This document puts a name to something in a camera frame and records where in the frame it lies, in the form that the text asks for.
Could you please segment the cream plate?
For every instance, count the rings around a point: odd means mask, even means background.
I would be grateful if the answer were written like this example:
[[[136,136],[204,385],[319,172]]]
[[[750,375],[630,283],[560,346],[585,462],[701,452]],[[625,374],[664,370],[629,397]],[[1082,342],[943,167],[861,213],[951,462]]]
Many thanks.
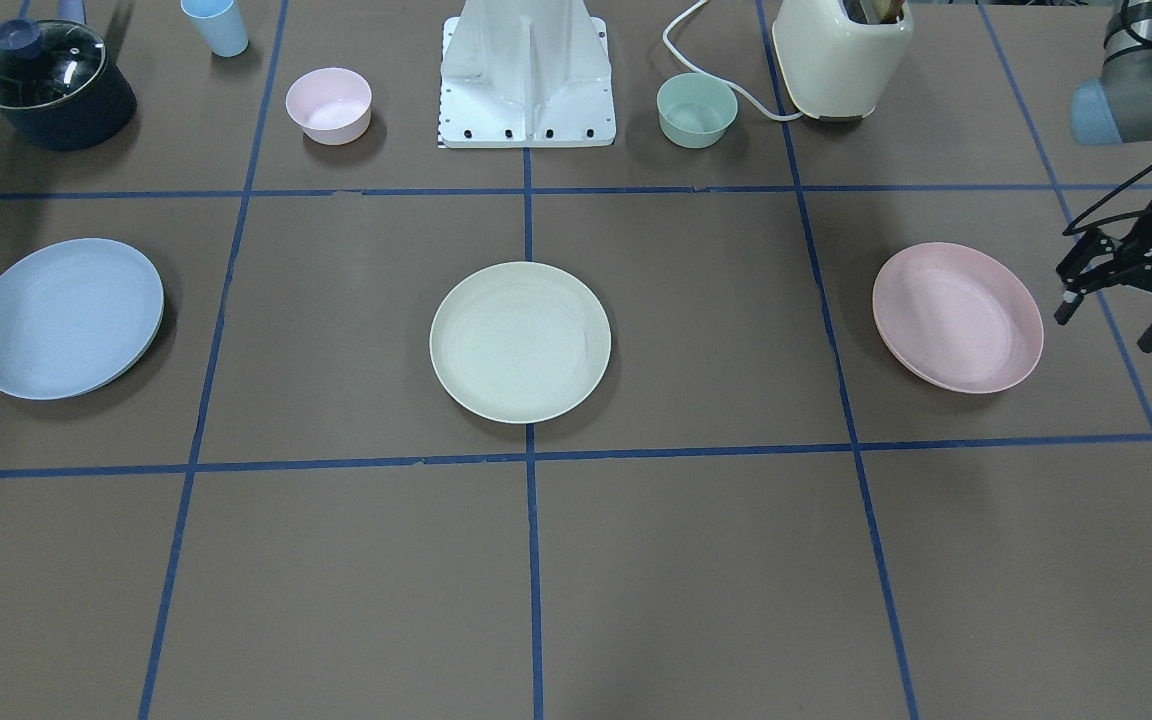
[[[579,278],[543,263],[477,270],[444,297],[429,334],[435,378],[471,414],[532,424],[568,414],[602,382],[612,329]]]

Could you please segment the green bowl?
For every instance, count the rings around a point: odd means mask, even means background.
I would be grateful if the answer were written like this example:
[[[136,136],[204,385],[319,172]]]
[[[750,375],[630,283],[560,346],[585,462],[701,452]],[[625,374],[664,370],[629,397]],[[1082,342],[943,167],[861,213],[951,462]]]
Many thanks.
[[[738,100],[721,79],[682,73],[658,88],[660,132],[681,149],[708,149],[721,141],[738,114]]]

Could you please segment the pink plate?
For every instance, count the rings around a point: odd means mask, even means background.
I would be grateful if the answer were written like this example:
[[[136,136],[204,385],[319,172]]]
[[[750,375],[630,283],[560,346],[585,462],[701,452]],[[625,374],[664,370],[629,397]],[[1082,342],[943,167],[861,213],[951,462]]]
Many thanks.
[[[1044,350],[1036,301],[1005,264],[958,243],[890,256],[870,293],[879,338],[935,387],[992,395],[1024,382]]]

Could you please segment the pink bowl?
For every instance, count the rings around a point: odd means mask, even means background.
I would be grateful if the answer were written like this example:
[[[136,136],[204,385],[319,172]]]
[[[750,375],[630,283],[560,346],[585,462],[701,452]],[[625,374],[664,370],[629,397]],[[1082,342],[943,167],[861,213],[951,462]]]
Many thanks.
[[[351,69],[314,69],[288,88],[285,111],[310,141],[344,145],[361,138],[371,126],[372,88]]]

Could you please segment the dark blue lidded pot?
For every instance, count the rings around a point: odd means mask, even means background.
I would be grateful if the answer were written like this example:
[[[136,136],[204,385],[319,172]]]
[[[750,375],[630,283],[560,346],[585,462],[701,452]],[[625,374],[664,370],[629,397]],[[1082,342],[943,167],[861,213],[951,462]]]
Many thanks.
[[[122,132],[137,109],[108,41],[88,24],[83,1],[59,1],[55,18],[0,22],[0,113],[32,145],[100,145]]]

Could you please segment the blue plate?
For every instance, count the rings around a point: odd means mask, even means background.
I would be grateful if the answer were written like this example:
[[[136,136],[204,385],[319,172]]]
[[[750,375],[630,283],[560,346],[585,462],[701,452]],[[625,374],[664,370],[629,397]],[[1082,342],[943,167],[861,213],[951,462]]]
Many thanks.
[[[165,313],[156,265],[115,240],[67,240],[0,275],[0,392],[51,401],[115,381],[141,361]]]

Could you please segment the cream toaster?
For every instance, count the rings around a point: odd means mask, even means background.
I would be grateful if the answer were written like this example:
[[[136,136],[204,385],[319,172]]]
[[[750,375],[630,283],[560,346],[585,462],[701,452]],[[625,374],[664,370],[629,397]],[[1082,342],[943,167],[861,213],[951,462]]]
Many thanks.
[[[783,1],[771,32],[791,104],[823,122],[869,118],[914,29],[905,1]]]

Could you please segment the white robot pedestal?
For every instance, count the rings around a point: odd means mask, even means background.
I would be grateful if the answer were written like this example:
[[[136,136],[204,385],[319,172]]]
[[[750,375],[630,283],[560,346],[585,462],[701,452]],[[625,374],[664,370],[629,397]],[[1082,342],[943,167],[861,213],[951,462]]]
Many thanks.
[[[616,141],[608,28],[584,1],[467,1],[440,38],[444,149]]]

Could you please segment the light blue cup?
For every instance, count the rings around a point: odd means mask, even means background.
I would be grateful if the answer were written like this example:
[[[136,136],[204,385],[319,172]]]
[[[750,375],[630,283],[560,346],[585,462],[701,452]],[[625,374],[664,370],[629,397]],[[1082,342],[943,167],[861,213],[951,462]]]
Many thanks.
[[[180,1],[183,12],[212,55],[219,58],[238,56],[250,45],[247,24],[237,1]]]

